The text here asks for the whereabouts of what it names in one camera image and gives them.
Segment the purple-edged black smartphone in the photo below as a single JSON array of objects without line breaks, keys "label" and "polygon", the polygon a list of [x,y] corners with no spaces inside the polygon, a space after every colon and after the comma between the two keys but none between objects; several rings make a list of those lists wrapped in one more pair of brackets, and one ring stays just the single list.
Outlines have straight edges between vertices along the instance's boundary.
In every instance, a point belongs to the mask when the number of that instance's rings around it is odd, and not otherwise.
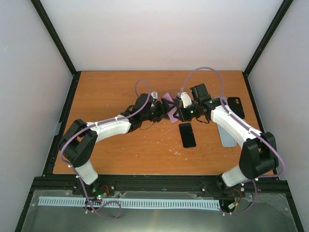
[{"label": "purple-edged black smartphone", "polygon": [[163,106],[166,109],[166,114],[164,115],[164,119],[170,120],[171,123],[176,123],[179,121],[173,115],[177,111],[176,101],[172,98],[170,93],[166,93],[162,96],[161,101]]}]

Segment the light blue phone case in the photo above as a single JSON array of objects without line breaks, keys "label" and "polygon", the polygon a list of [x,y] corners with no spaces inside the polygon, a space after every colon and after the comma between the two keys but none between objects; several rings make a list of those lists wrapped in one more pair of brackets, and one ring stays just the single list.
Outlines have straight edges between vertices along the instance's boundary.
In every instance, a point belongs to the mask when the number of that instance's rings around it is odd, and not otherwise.
[{"label": "light blue phone case", "polygon": [[236,140],[220,125],[217,125],[221,144],[223,147],[235,147],[237,145]]}]

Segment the black phone case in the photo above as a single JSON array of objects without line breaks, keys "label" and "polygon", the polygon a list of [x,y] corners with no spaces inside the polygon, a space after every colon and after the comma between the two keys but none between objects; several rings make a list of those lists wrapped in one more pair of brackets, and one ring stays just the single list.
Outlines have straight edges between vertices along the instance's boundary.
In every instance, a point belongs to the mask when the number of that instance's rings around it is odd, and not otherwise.
[{"label": "black phone case", "polygon": [[228,97],[227,104],[229,108],[241,119],[245,118],[242,103],[239,97]]}]

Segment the lilac phone case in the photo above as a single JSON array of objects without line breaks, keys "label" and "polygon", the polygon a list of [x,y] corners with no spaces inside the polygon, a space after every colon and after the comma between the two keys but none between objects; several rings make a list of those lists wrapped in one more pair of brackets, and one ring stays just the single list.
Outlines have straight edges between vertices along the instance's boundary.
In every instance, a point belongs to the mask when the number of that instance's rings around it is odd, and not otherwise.
[{"label": "lilac phone case", "polygon": [[215,98],[220,98],[222,99],[222,102],[224,105],[227,105],[227,98],[226,97],[215,97]]}]

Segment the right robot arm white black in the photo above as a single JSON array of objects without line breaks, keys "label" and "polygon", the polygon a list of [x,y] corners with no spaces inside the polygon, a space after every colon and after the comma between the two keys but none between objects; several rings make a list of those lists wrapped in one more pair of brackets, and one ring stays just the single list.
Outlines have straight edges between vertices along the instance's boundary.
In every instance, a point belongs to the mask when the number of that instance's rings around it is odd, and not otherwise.
[{"label": "right robot arm white black", "polygon": [[251,127],[230,109],[222,97],[212,98],[204,84],[194,86],[190,91],[191,97],[183,90],[177,94],[179,105],[174,117],[189,122],[192,118],[204,116],[207,122],[212,121],[222,127],[241,148],[238,165],[217,177],[216,186],[221,194],[278,167],[273,134]]}]

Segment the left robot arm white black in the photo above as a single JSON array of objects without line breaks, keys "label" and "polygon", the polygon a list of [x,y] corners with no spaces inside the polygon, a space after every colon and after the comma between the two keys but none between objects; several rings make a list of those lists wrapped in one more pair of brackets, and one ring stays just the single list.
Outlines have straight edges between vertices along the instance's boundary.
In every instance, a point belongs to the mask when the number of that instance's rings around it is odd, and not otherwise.
[{"label": "left robot arm white black", "polygon": [[156,100],[148,94],[141,94],[134,105],[114,118],[100,122],[75,120],[58,143],[61,157],[66,159],[78,178],[84,182],[83,188],[89,194],[100,190],[98,173],[90,158],[96,143],[119,134],[133,132],[144,121],[159,122],[168,113],[169,104],[165,99]]}]

